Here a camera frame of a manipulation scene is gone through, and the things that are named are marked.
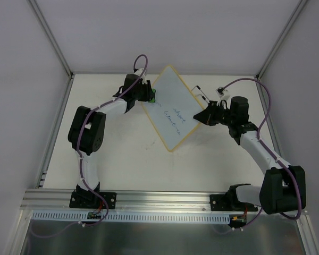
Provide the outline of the green whiteboard eraser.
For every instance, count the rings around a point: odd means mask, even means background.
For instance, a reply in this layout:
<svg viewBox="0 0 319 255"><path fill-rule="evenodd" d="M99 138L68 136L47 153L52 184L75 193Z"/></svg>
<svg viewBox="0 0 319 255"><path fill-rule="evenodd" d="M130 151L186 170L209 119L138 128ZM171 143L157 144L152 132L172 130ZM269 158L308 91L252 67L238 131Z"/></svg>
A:
<svg viewBox="0 0 319 255"><path fill-rule="evenodd" d="M156 90L155 90L155 89L152 89L152 90L149 92L148 95L149 95L149 97L148 97L147 102L148 102L148 103L155 103L155 102L156 102L156 99L155 99Z"/></svg>

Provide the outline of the yellow framed whiteboard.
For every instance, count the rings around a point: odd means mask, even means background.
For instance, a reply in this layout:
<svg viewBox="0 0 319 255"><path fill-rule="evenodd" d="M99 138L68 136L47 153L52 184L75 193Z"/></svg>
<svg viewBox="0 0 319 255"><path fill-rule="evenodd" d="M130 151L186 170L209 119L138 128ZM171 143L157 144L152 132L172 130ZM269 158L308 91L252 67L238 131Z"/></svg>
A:
<svg viewBox="0 0 319 255"><path fill-rule="evenodd" d="M142 103L152 126L169 152L173 152L200 123L194 115L204 107L172 65L153 83L155 101Z"/></svg>

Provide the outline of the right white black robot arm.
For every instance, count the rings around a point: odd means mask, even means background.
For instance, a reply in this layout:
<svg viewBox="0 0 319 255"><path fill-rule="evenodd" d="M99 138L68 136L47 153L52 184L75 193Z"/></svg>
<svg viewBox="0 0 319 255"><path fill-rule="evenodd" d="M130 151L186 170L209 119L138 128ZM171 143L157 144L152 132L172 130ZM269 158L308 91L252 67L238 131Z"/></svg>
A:
<svg viewBox="0 0 319 255"><path fill-rule="evenodd" d="M194 119L208 126L222 124L229 135L252 157L264 174L261 186L236 184L226 193L228 207L240 210L246 203L259 206L268 215L281 214L296 220L306 207L306 178L301 166L282 159L260 137L258 127L249 121L247 98L236 96L230 106L210 101Z"/></svg>

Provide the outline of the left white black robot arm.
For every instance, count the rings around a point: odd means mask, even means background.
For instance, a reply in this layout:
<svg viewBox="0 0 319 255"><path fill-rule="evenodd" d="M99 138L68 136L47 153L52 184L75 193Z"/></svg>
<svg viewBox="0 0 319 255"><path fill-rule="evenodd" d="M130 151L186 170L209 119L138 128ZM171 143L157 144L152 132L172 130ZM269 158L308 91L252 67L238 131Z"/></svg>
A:
<svg viewBox="0 0 319 255"><path fill-rule="evenodd" d="M77 108L68 133L68 141L78 155L79 182L71 194L70 208L104 208L109 204L100 193L100 181L95 153L101 148L108 117L127 113L137 101L155 102L156 90L141 74L128 74L124 85L112 99L93 109Z"/></svg>

